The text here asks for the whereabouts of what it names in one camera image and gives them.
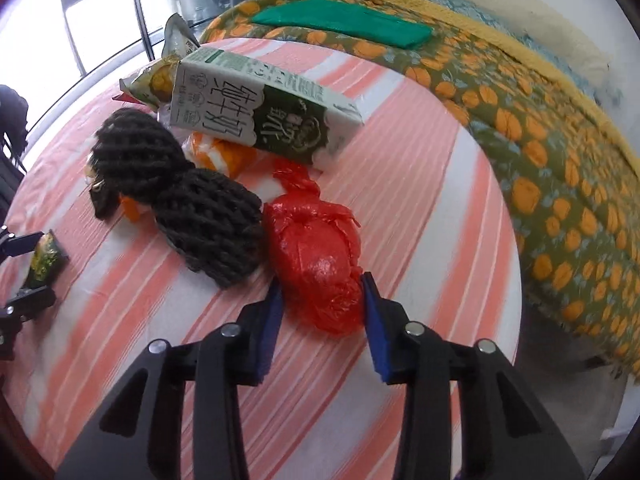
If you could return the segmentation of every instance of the gray floor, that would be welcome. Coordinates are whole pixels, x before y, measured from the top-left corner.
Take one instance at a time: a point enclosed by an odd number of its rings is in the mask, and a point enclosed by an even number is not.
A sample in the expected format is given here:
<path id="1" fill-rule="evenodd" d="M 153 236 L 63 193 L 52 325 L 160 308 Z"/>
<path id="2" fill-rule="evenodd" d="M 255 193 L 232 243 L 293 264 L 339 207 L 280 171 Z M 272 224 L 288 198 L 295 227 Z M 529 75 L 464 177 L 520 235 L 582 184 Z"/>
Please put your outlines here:
<path id="1" fill-rule="evenodd" d="M 596 353 L 587 338 L 563 332 L 534 308 L 524 307 L 516 368 L 544 404 L 587 475 L 605 451 L 600 435 L 613 425 L 626 377 L 613 366 L 584 370 Z"/>

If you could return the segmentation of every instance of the white and green carton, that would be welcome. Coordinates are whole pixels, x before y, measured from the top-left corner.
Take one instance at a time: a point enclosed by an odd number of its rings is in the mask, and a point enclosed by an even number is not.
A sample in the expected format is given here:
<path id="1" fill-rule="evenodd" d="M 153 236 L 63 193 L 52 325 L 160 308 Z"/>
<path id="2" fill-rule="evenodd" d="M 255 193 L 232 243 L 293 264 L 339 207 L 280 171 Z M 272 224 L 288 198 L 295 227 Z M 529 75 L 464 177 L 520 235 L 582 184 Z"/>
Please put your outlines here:
<path id="1" fill-rule="evenodd" d="M 201 46 L 178 65 L 170 122 L 326 170 L 362 117 L 352 100 L 325 86 Z"/>

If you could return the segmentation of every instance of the floral bedspread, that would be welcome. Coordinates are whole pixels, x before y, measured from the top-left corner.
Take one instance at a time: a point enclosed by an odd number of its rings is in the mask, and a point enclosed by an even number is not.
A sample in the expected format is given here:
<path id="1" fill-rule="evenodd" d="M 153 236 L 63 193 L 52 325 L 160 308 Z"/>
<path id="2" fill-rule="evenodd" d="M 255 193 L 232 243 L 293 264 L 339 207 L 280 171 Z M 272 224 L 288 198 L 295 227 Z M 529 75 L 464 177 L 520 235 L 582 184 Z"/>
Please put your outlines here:
<path id="1" fill-rule="evenodd" d="M 640 186 L 615 143 L 558 83 L 462 28 L 383 0 L 341 1 L 427 23 L 432 38 L 401 50 L 334 32 L 252 23 L 260 10 L 290 1 L 245 1 L 215 19 L 202 41 L 322 44 L 430 88 L 491 161 L 511 213 L 529 302 L 640 374 Z"/>

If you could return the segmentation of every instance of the green folded fabric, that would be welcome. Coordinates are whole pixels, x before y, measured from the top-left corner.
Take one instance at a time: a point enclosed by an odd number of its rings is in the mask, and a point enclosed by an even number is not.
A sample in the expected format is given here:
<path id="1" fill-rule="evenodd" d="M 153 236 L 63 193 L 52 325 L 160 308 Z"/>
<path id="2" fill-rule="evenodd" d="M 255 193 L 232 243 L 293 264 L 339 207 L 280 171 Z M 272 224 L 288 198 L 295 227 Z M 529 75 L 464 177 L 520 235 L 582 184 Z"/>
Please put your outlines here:
<path id="1" fill-rule="evenodd" d="M 300 0 L 270 7 L 252 19 L 259 25 L 331 30 L 398 48 L 413 48 L 431 37 L 431 27 L 411 23 L 358 4 Z"/>

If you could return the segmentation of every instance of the striped tablecloth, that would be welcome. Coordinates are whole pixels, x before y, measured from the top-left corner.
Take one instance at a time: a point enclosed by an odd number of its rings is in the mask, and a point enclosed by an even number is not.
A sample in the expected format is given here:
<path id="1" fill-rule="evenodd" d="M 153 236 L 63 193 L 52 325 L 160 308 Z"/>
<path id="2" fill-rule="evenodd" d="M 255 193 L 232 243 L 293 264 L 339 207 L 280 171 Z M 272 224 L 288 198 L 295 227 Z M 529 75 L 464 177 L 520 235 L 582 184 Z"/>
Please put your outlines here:
<path id="1" fill-rule="evenodd" d="M 520 327 L 520 270 L 510 218 L 491 167 L 469 133 L 425 88 L 342 52 L 301 43 L 224 40 L 343 92 L 366 126 L 335 171 L 318 176 L 322 198 L 350 207 L 362 228 L 360 265 L 383 296 L 412 319 L 462 344 L 497 341 L 514 358 Z M 119 375 L 154 338 L 201 339 L 264 297 L 260 269 L 218 290 L 173 252 L 151 216 L 94 218 L 82 174 L 104 119 L 122 104 L 111 89 L 58 134 L 27 175 L 7 224 L 17 234 L 52 228 L 70 256 L 55 290 L 58 306 L 25 324 L 4 394 L 53 467 Z M 263 200 L 282 191 L 271 159 L 240 181 Z M 2 297 L 24 279 L 28 257 L 0 269 Z M 404 391 L 381 383 L 364 333 L 332 339 L 286 318 L 265 383 L 239 392 L 253 480 L 389 479 Z M 193 389 L 186 395 L 182 471 L 193 477 Z M 454 470 L 460 410 L 453 404 Z"/>

